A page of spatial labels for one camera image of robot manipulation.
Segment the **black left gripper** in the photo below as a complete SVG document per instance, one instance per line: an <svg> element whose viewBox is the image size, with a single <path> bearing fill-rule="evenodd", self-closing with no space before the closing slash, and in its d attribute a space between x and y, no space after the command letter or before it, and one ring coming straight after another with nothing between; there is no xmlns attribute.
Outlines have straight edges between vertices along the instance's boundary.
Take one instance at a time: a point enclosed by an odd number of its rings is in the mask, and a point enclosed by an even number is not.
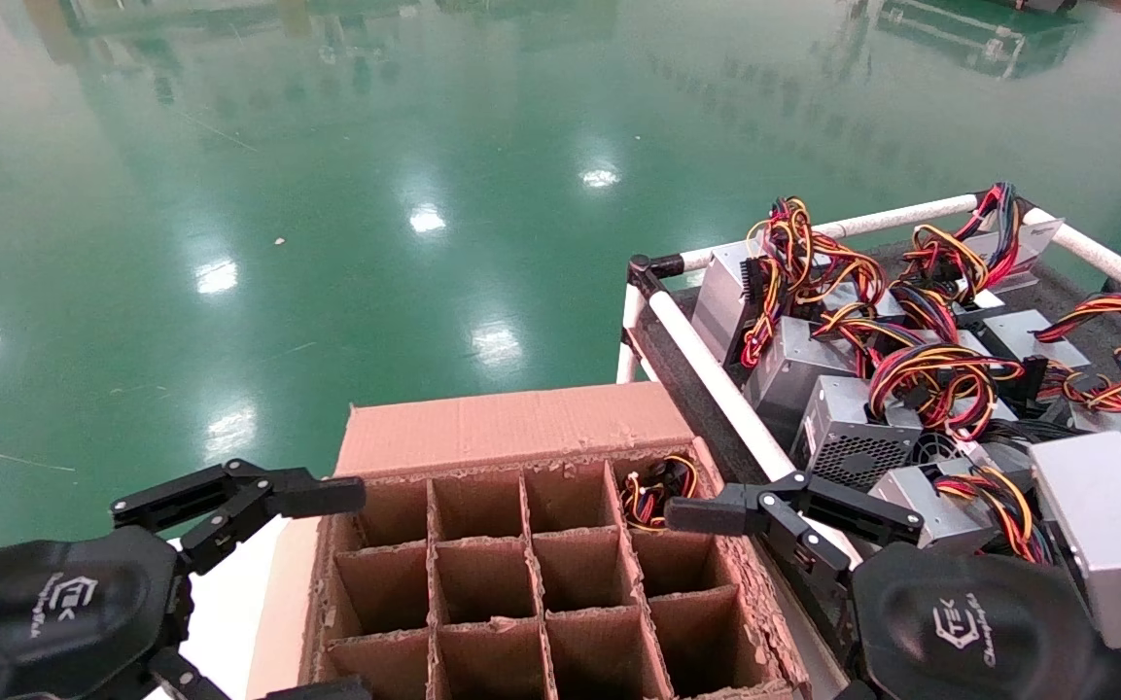
<svg viewBox="0 0 1121 700"><path fill-rule="evenodd" d="M3 546L0 699L151 696L150 660L187 637L188 575L206 575L275 518L367 504L355 475L319 479L232 458L113 501L110 535ZM187 523L180 553L155 536Z"/></svg>

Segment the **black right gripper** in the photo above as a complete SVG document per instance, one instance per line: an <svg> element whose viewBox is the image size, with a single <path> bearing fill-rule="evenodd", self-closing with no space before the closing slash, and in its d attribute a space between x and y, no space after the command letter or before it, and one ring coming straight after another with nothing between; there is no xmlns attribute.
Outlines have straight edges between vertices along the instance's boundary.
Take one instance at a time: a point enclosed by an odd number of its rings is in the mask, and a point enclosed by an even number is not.
<svg viewBox="0 0 1121 700"><path fill-rule="evenodd" d="M924 518L910 508L795 472L725 483L713 498L671 498L665 523L763 536L823 592L845 595L850 584L849 697L1121 699L1121 648L1106 645L1066 577L1021 559L917 549ZM893 544L854 568L822 526Z"/></svg>

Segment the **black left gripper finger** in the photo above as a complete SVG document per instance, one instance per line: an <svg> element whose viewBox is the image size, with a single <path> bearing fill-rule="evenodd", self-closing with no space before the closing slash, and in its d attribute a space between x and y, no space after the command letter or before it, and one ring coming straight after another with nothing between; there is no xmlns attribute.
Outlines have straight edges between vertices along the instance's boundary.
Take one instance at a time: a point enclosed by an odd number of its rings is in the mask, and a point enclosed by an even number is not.
<svg viewBox="0 0 1121 700"><path fill-rule="evenodd" d="M152 682L170 699L229 699L222 688L201 674L177 648L157 652L147 667L150 669ZM281 688L268 692L263 699L372 699L372 692L360 678L348 676L336 681Z"/></svg>

